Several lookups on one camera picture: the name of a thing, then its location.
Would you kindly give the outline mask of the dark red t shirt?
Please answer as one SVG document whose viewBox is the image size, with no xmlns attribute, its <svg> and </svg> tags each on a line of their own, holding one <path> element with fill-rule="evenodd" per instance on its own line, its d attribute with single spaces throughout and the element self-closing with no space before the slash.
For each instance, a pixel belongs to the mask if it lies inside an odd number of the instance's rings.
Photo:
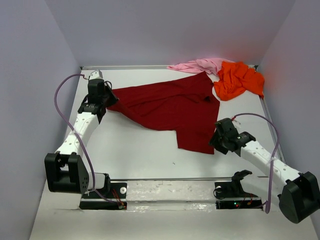
<svg viewBox="0 0 320 240">
<path fill-rule="evenodd" d="M 220 102 L 213 81 L 205 72 L 185 78 L 118 88 L 118 102 L 108 107 L 139 125 L 157 131 L 175 131 L 177 146 L 187 151 L 214 154 L 209 145 Z"/>
</svg>

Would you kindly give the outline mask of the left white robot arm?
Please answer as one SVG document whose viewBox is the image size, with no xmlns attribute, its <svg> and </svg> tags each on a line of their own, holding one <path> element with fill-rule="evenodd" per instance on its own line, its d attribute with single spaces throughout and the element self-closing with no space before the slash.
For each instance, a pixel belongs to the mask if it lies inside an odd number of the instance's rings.
<svg viewBox="0 0 320 240">
<path fill-rule="evenodd" d="M 101 71 L 93 71 L 87 81 L 87 95 L 80 104 L 75 123 L 65 120 L 70 133 L 61 146 L 44 159 L 45 173 L 50 192 L 81 195 L 94 192 L 106 198 L 111 191 L 111 179 L 107 173 L 94 171 L 86 146 L 107 108 L 119 99 Z"/>
</svg>

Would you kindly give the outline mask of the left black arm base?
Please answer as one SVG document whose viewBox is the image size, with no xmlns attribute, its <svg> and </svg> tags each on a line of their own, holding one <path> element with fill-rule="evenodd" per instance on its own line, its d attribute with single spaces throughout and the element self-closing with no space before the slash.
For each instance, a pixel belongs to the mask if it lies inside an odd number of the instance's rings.
<svg viewBox="0 0 320 240">
<path fill-rule="evenodd" d="M 81 196 L 79 208 L 81 210 L 114 210 L 125 211 L 127 209 L 126 181 L 112 181 L 107 173 L 95 174 L 96 190 Z"/>
</svg>

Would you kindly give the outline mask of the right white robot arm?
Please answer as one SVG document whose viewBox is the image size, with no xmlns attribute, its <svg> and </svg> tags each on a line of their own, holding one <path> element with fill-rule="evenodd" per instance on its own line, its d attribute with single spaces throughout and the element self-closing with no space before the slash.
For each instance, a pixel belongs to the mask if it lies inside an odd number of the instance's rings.
<svg viewBox="0 0 320 240">
<path fill-rule="evenodd" d="M 209 144 L 224 155 L 228 152 L 237 154 L 269 177 L 266 208 L 270 207 L 272 185 L 275 184 L 281 188 L 279 209 L 290 222 L 298 224 L 318 211 L 320 188 L 316 176 L 286 165 L 274 153 L 265 150 L 253 135 L 239 133 L 233 121 L 233 118 L 217 121 Z"/>
</svg>

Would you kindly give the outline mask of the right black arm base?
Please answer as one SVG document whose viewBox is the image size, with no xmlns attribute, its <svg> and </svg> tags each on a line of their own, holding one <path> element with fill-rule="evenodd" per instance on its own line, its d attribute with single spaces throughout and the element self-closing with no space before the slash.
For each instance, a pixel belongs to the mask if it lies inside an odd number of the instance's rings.
<svg viewBox="0 0 320 240">
<path fill-rule="evenodd" d="M 217 210 L 263 210 L 263 202 L 257 195 L 244 191 L 241 181 L 252 174 L 249 170 L 237 171 L 230 181 L 214 183 L 212 192 Z"/>
</svg>

